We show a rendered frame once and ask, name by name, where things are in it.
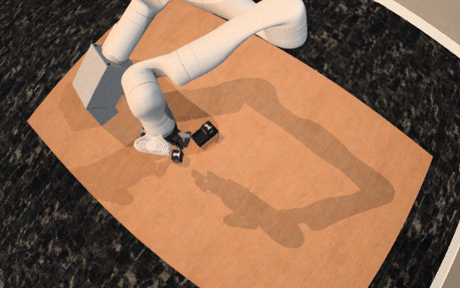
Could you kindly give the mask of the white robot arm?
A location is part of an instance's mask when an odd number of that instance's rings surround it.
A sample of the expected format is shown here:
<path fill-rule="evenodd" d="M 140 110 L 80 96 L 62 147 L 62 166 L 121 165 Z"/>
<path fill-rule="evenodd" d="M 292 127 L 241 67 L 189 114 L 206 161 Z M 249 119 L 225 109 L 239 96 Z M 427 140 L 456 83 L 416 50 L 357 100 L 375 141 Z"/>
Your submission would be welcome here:
<path fill-rule="evenodd" d="M 131 0 L 101 47 L 103 55 L 114 63 L 124 64 L 156 14 L 169 1 Z M 172 133 L 175 119 L 156 78 L 168 76 L 177 86 L 188 84 L 218 67 L 254 34 L 287 49 L 298 48 L 307 38 L 302 0 L 262 0 L 257 4 L 252 0 L 182 1 L 228 22 L 174 52 L 135 63 L 124 72 L 122 86 L 126 100 L 147 132 L 134 142 L 140 152 L 167 156 L 172 151 L 164 138 Z"/>

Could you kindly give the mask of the black calendar cube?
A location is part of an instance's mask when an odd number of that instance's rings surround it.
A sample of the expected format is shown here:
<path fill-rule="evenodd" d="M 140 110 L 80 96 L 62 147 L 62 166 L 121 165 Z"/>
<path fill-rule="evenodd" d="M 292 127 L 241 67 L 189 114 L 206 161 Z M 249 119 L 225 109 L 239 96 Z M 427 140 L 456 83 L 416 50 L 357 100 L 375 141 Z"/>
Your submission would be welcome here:
<path fill-rule="evenodd" d="M 172 154 L 171 154 L 171 160 L 173 162 L 178 162 L 178 163 L 182 163 L 182 160 L 183 160 L 183 151 L 178 151 L 176 149 L 173 149 L 172 150 Z"/>
<path fill-rule="evenodd" d="M 202 126 L 202 131 L 209 137 L 213 132 L 215 132 L 215 126 L 210 122 L 207 121 Z"/>

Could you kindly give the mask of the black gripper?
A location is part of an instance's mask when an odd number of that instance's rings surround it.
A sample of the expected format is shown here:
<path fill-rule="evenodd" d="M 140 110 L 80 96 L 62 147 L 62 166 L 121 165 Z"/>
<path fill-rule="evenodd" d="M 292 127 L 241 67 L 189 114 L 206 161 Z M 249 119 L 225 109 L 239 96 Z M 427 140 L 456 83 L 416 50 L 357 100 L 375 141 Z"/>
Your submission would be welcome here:
<path fill-rule="evenodd" d="M 146 135 L 146 130 L 142 126 L 140 136 L 144 136 L 144 135 Z M 166 138 L 164 138 L 164 139 L 167 140 L 172 146 L 176 146 L 178 151 L 181 151 L 181 150 L 183 150 L 183 148 L 187 148 L 187 146 L 188 146 L 188 144 L 190 142 L 190 138 L 191 138 L 191 132 L 182 133 L 178 129 L 177 123 L 175 121 L 175 127 L 174 127 L 172 133 L 169 136 L 167 136 Z"/>

